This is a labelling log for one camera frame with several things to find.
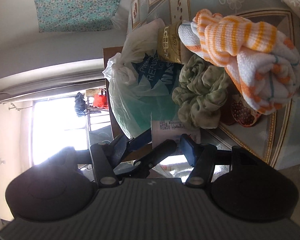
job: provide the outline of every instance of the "silver screw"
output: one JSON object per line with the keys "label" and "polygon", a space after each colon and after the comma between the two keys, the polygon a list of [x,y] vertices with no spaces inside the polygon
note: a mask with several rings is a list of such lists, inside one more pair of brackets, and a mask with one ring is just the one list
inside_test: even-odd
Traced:
{"label": "silver screw", "polygon": [[113,177],[103,177],[100,182],[104,185],[112,185],[115,183],[115,178]]}
{"label": "silver screw", "polygon": [[192,185],[202,185],[204,183],[204,179],[200,177],[192,177],[189,179],[189,183]]}

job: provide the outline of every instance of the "pomegranate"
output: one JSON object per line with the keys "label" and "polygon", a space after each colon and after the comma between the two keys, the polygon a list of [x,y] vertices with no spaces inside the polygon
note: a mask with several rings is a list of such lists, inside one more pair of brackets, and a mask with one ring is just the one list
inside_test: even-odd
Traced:
{"label": "pomegranate", "polygon": [[261,114],[252,109],[241,95],[233,95],[232,98],[231,113],[233,118],[244,127],[254,125]]}

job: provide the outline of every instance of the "white curtain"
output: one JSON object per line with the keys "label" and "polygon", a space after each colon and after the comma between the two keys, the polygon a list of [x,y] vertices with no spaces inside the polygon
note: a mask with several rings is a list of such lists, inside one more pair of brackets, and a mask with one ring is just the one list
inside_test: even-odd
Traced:
{"label": "white curtain", "polygon": [[36,100],[80,90],[101,88],[105,85],[105,79],[101,72],[71,74],[0,91],[0,103]]}

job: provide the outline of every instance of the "towel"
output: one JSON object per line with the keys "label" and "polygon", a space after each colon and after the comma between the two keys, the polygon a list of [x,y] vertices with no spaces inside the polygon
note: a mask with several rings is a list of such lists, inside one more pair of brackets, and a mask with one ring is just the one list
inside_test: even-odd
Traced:
{"label": "towel", "polygon": [[220,107],[227,100],[229,76],[224,68],[205,66],[194,54],[181,69],[179,87],[172,92],[172,100],[180,106],[178,118],[187,128],[216,128]]}
{"label": "towel", "polygon": [[182,23],[183,44],[224,67],[246,102],[262,114],[284,107],[300,86],[300,55],[274,26],[203,9]]}

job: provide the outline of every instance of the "gold package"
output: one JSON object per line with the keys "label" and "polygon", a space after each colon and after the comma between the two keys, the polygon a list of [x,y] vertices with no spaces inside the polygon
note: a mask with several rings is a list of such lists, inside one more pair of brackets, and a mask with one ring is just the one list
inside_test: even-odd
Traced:
{"label": "gold package", "polygon": [[158,30],[157,53],[162,61],[187,64],[192,52],[181,42],[178,34],[182,21],[168,25]]}

